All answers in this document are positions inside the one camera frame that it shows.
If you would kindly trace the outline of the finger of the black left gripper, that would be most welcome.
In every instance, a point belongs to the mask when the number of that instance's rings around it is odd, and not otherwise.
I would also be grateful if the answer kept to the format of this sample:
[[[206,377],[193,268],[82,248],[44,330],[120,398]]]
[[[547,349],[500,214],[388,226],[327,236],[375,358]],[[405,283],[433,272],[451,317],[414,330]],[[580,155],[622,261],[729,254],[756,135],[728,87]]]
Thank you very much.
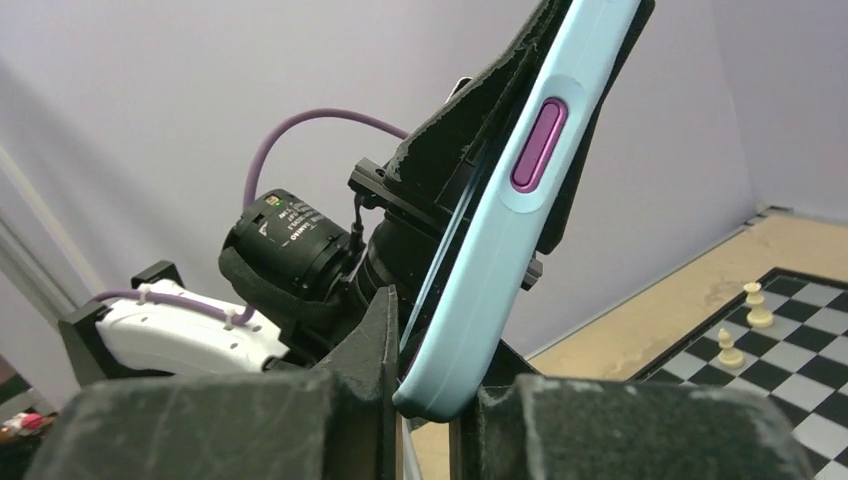
[[[542,1],[509,46],[397,148],[385,166],[387,190],[421,209],[452,208],[478,156],[503,144],[570,8]]]

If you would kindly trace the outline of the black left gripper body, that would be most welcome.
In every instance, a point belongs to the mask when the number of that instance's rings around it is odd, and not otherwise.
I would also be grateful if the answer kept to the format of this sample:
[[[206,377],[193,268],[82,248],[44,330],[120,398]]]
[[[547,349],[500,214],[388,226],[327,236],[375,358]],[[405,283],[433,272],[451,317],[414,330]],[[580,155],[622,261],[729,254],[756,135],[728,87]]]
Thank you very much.
[[[395,194],[385,168],[367,158],[355,165],[348,185],[357,209],[384,211],[354,276],[359,297],[369,300],[379,288],[394,285],[401,304],[411,307],[451,212],[440,205],[422,210]]]

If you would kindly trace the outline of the phone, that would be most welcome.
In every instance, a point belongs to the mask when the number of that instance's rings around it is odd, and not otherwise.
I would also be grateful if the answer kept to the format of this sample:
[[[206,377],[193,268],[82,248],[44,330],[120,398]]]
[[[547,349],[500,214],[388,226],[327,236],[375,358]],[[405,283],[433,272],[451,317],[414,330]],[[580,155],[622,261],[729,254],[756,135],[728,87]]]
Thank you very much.
[[[449,421],[482,383],[555,197],[644,9],[642,1],[576,1],[558,24],[393,395],[400,414]]]

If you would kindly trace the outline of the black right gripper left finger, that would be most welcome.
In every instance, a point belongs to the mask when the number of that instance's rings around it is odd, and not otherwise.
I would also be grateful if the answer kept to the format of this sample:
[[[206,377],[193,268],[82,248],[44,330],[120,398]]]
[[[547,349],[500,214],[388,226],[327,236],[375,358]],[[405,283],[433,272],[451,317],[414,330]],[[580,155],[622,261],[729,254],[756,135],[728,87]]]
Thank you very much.
[[[396,479],[397,356],[398,299],[389,286],[309,370],[85,388],[59,415],[27,477]]]

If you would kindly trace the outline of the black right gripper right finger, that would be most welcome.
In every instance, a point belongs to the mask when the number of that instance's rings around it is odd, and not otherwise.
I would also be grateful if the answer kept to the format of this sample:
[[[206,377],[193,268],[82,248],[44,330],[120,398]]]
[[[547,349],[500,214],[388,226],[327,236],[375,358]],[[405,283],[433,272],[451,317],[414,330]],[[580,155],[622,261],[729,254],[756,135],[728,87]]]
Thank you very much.
[[[450,424],[454,479],[811,479],[770,401],[715,387],[540,374],[506,344]]]

